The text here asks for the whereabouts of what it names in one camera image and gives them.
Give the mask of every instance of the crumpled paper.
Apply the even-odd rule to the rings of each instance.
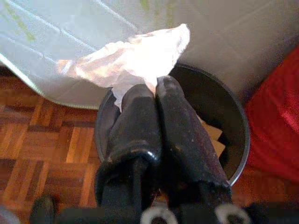
[[[86,79],[100,87],[112,87],[115,105],[121,109],[125,93],[146,84],[155,93],[157,78],[167,76],[190,41],[186,24],[135,35],[128,42],[109,43],[77,60],[59,60],[58,72]]]

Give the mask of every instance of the parquet floor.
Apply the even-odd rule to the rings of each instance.
[[[100,165],[94,143],[96,111],[54,104],[0,70],[0,204],[23,223],[33,201],[49,193],[59,208],[94,207]],[[299,185],[246,168],[233,187],[234,201],[299,199]]]

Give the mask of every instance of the black trash can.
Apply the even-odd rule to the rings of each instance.
[[[219,141],[226,148],[219,160],[232,186],[249,155],[249,125],[239,100],[225,84],[211,74],[185,65],[170,73],[182,86],[185,98],[208,124],[223,131]],[[107,137],[120,111],[109,91],[100,105],[95,127],[95,140],[101,161],[106,155]]]

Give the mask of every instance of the red cushion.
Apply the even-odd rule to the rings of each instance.
[[[246,105],[251,131],[248,164],[299,182],[299,47]]]

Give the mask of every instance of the red fabric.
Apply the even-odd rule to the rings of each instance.
[[[246,105],[251,131],[248,164],[299,182],[299,47]]]

